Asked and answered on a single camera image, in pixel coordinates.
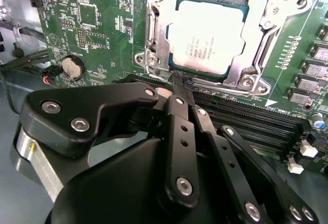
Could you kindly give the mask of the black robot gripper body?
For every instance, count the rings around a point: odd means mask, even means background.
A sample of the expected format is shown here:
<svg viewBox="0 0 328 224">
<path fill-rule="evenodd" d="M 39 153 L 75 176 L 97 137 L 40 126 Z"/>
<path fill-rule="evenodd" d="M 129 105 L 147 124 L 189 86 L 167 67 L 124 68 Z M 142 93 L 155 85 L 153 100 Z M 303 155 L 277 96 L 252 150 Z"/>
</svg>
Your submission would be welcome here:
<svg viewBox="0 0 328 224">
<path fill-rule="evenodd" d="M 61 190 L 50 223 L 240 223 L 211 159 L 197 156 L 198 205 L 173 207 L 161 196 L 165 145 L 143 140 L 76 175 Z"/>
</svg>

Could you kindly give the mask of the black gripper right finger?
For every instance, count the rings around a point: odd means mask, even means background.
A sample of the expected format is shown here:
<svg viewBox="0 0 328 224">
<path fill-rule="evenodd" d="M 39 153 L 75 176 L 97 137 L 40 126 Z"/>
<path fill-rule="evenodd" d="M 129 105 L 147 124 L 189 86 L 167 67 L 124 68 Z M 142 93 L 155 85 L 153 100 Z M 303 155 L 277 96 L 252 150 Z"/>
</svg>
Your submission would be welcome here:
<svg viewBox="0 0 328 224">
<path fill-rule="evenodd" d="M 183 94 L 240 222 L 327 223 L 259 154 L 278 153 L 289 169 L 301 165 L 300 149 L 316 135 L 306 120 L 195 92 L 190 81 L 183 83 Z"/>
</svg>

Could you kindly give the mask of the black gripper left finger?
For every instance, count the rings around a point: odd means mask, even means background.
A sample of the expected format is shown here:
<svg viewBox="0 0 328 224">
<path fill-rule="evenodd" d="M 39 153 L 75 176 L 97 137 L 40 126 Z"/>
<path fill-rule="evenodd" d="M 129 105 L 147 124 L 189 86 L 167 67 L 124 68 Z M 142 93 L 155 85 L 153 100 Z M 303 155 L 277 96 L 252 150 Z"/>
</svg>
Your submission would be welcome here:
<svg viewBox="0 0 328 224">
<path fill-rule="evenodd" d="M 32 164 L 52 200 L 88 168 L 93 146 L 137 132 L 166 145 L 165 200 L 193 207 L 199 199 L 194 125 L 183 94 L 187 80 L 173 74 L 166 84 L 129 76 L 112 85 L 35 91 L 20 114 L 19 144 L 36 148 Z"/>
</svg>

